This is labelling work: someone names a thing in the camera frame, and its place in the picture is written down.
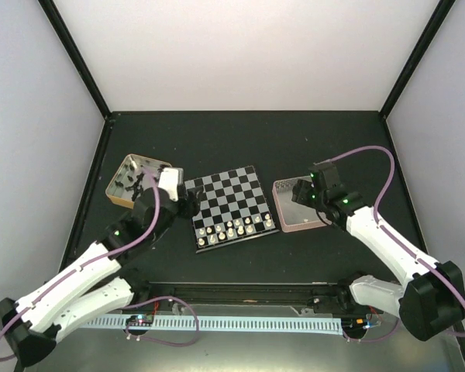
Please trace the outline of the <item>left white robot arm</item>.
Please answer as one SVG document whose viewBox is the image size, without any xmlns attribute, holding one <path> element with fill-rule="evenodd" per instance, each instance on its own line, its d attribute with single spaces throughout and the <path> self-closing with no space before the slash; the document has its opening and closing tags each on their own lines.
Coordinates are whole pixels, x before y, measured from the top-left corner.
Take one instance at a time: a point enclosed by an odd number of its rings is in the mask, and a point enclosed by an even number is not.
<svg viewBox="0 0 465 372">
<path fill-rule="evenodd" d="M 42 287 L 18 300 L 0 301 L 0 339 L 6 339 L 22 367 L 45 359 L 67 335 L 116 309 L 141 309 L 162 301 L 132 266 L 175 219 L 191 219 L 200 210 L 204 188 L 180 184 L 152 187 L 133 209 L 109 225 L 71 265 Z"/>
</svg>

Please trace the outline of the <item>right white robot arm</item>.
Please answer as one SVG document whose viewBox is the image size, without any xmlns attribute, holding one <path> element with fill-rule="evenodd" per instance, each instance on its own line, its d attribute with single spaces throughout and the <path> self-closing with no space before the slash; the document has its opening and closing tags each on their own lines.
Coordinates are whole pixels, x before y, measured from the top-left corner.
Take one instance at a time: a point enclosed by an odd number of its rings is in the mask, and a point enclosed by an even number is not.
<svg viewBox="0 0 465 372">
<path fill-rule="evenodd" d="M 325 216 L 364 244 L 395 276 L 396 283 L 363 275 L 336 294 L 338 306 L 355 312 L 362 305 L 383 310 L 420 341 L 446 331 L 465 319 L 465 290 L 460 268 L 440 263 L 411 244 L 362 195 L 349 192 L 336 165 L 316 164 L 309 176 L 296 180 L 291 200 Z"/>
</svg>

